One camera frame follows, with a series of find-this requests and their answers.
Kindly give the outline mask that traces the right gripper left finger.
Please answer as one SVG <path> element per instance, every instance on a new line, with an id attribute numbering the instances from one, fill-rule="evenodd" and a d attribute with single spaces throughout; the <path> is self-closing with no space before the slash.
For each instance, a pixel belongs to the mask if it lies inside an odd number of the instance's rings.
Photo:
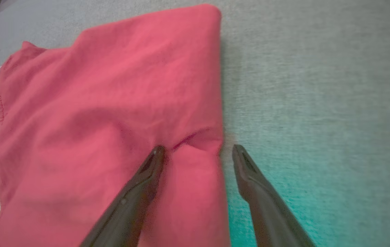
<path id="1" fill-rule="evenodd" d="M 164 165 L 165 147 L 156 146 L 104 211 L 81 246 L 136 247 L 148 208 L 157 194 Z"/>

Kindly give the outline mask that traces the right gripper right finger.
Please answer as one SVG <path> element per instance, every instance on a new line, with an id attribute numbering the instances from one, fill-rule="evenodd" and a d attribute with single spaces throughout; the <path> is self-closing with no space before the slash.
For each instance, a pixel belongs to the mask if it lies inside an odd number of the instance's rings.
<path id="1" fill-rule="evenodd" d="M 247 150 L 233 146 L 233 165 L 241 197 L 249 204 L 258 247 L 314 247 L 284 200 Z"/>

